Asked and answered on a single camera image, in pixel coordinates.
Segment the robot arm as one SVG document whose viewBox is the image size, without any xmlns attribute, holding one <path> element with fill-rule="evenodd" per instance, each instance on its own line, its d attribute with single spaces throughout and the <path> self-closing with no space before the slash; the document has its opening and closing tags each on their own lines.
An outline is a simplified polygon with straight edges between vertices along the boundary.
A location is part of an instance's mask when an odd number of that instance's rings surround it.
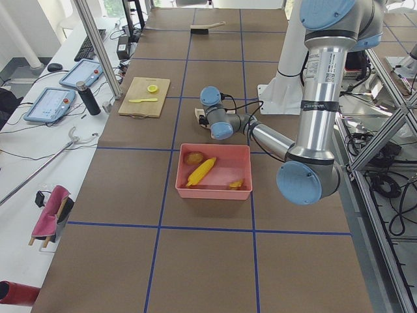
<svg viewBox="0 0 417 313">
<path fill-rule="evenodd" d="M 290 21 L 302 26 L 301 69 L 306 73 L 296 140 L 290 140 L 248 114 L 228 114 L 220 91 L 209 86 L 200 101 L 216 140 L 236 132 L 253 138 L 283 160 L 276 182 L 282 195 L 310 205 L 335 193 L 341 169 L 330 151 L 348 53 L 379 44 L 383 1 L 299 1 Z"/>
</svg>

